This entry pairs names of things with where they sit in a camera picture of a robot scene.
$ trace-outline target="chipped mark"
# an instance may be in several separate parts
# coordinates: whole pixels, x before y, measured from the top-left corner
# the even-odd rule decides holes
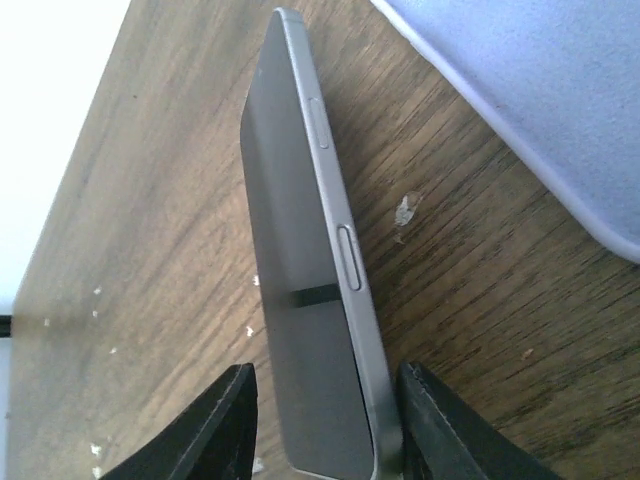
[[[533,348],[530,348],[528,350],[525,350],[524,353],[522,354],[522,356],[520,357],[522,360],[526,360],[527,358],[529,358],[531,356],[531,354],[533,353]]]
[[[395,224],[397,227],[404,227],[411,221],[421,201],[422,195],[418,192],[408,192],[402,197],[400,205],[396,207]]]
[[[262,459],[260,457],[256,457],[253,459],[253,467],[251,468],[251,473],[255,475],[256,473],[260,473],[264,470],[264,463],[262,463]]]
[[[94,457],[100,458],[102,455],[102,447],[100,445],[96,445],[95,443],[91,444],[91,455]]]

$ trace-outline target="table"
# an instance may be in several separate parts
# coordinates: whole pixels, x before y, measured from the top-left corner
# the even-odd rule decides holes
[[[567,478],[640,476],[638,266],[367,1],[282,3],[310,29],[391,367],[422,361]],[[10,480],[106,472],[248,361],[258,478],[296,478],[238,143],[274,6],[133,0],[16,302]]]

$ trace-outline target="black object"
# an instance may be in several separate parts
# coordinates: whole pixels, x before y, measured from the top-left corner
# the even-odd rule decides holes
[[[558,479],[435,375],[403,363],[397,388],[405,480]],[[256,443],[253,365],[234,365],[106,480],[248,480]]]
[[[558,479],[419,363],[400,365],[407,480]]]
[[[234,365],[105,480],[248,480],[258,428],[253,365]]]
[[[11,315],[0,315],[0,338],[11,336]]]

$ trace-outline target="brown wood grain surface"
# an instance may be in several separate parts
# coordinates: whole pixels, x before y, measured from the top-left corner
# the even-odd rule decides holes
[[[366,0],[282,3],[310,30],[391,367],[422,361],[567,478],[640,478],[638,266]],[[133,0],[15,306],[9,480],[106,472],[248,361],[257,478],[296,478],[238,143],[274,6]]]

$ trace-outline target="phone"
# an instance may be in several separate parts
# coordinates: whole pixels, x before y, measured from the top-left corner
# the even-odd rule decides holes
[[[276,9],[240,146],[285,452],[321,478],[397,478],[402,431],[307,30]]]

